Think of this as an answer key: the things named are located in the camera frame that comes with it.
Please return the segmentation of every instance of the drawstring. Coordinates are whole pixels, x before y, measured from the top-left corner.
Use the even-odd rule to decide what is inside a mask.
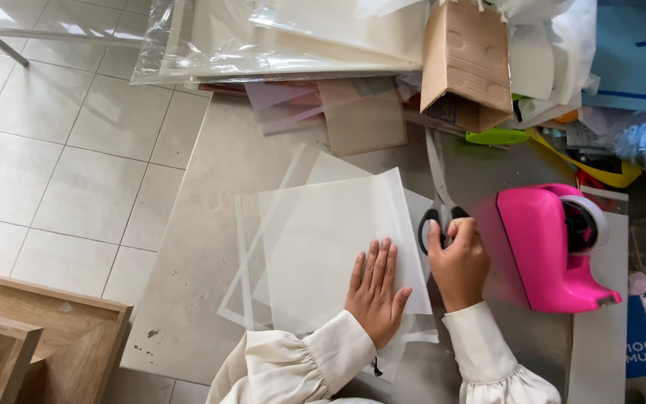
[[[382,372],[378,369],[378,357],[375,357],[375,360],[372,362],[372,372],[376,377],[382,376]]]

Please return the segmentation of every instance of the hand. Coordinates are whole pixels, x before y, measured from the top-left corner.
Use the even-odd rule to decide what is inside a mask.
[[[393,297],[397,257],[398,247],[391,244],[388,237],[382,240],[380,251],[378,241],[373,240],[365,271],[365,253],[361,252],[355,258],[348,296],[345,297],[345,309],[363,326],[376,349],[388,345],[398,331],[403,309],[413,292],[412,288],[401,288]]]
[[[430,221],[428,260],[448,313],[482,302],[482,289],[490,269],[490,257],[482,245],[475,219],[456,218],[448,236],[454,237],[446,249],[440,245],[440,225]]]

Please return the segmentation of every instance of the white tile floor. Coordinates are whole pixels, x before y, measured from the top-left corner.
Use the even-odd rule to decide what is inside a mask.
[[[137,38],[150,0],[0,0],[0,27]],[[131,86],[138,50],[5,38],[0,275],[136,306],[210,94]],[[116,368],[104,403],[203,403],[208,388]]]

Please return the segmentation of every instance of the metal table top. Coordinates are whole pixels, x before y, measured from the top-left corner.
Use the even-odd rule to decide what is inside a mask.
[[[406,188],[433,198],[423,127],[409,124],[408,139],[405,146],[344,160],[375,174],[400,167]],[[264,137],[246,98],[213,96],[121,366],[211,383],[245,331],[216,314],[238,271],[233,197],[278,188],[300,142],[320,145],[326,140],[323,122],[302,132]],[[450,195],[479,216],[479,222],[497,214],[494,201],[500,190],[537,183],[574,184],[573,170],[535,142],[512,146],[509,151],[452,135],[442,136],[441,143]],[[492,270],[486,299],[519,362],[565,395],[572,317],[536,313],[498,298],[506,290],[519,288],[514,281],[504,285],[502,267],[511,257],[500,231],[492,229],[484,235],[486,243],[505,240],[502,247],[488,246]],[[436,315],[442,317],[442,311]],[[461,378],[440,322],[439,333],[440,344],[408,344],[391,397],[367,395],[389,402],[457,403]]]

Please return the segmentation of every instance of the metal frame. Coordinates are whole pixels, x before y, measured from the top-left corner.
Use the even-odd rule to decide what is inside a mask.
[[[84,42],[95,45],[115,45],[126,46],[130,48],[139,48],[142,40],[118,39],[112,37],[96,37],[86,34],[71,34],[69,32],[48,32],[37,30],[18,30],[15,28],[0,28],[1,37],[18,37],[18,38],[32,38],[37,40],[58,40],[68,42]],[[23,67],[29,66],[29,60],[21,56],[12,47],[7,45],[0,38],[0,50],[9,55],[13,60],[16,60]]]

